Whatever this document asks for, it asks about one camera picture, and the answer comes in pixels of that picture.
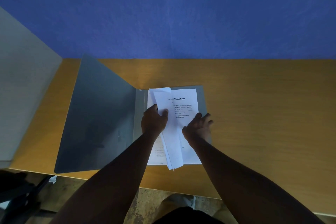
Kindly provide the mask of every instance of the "person's left arm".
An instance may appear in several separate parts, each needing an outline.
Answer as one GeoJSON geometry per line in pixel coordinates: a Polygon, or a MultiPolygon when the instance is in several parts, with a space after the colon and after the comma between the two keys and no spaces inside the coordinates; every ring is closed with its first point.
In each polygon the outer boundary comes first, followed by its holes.
{"type": "Polygon", "coordinates": [[[51,223],[123,223],[139,188],[154,141],[166,127],[168,112],[153,105],[143,114],[142,136],[85,182],[51,223]]]}

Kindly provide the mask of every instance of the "black chair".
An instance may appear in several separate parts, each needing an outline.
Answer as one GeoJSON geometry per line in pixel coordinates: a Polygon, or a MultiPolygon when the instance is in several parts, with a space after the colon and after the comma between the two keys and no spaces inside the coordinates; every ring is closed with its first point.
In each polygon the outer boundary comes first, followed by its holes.
{"type": "Polygon", "coordinates": [[[0,170],[0,203],[10,201],[0,216],[0,224],[23,224],[31,216],[53,217],[56,212],[40,209],[37,195],[52,175],[46,175],[35,186],[25,180],[26,173],[0,170]]]}

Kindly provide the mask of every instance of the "person's right arm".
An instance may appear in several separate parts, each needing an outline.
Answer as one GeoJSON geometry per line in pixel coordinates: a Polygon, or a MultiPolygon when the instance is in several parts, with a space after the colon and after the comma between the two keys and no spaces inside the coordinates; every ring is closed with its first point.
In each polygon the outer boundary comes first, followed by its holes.
{"type": "Polygon", "coordinates": [[[182,132],[239,224],[323,223],[274,182],[210,145],[212,123],[210,114],[198,113],[182,132]]]}

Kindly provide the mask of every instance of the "tabletop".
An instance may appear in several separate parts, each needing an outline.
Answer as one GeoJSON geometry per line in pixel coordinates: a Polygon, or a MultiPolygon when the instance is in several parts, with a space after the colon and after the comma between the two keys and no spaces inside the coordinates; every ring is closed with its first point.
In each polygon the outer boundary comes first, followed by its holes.
{"type": "MultiPolygon", "coordinates": [[[[336,61],[100,61],[138,89],[203,85],[216,148],[311,211],[336,214],[336,61]]],[[[10,168],[53,174],[79,64],[62,61],[10,168]]],[[[148,166],[140,186],[219,198],[201,165],[148,166]]]]}

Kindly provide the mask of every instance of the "stack of papers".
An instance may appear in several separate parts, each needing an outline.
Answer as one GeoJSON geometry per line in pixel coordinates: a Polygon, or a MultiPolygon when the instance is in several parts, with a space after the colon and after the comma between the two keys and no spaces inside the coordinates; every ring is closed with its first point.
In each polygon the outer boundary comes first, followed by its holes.
{"type": "Polygon", "coordinates": [[[157,104],[160,115],[164,109],[169,113],[166,128],[154,143],[148,165],[167,165],[171,170],[184,164],[201,164],[182,134],[182,128],[198,113],[196,89],[149,89],[147,108],[153,104],[157,104]]]}

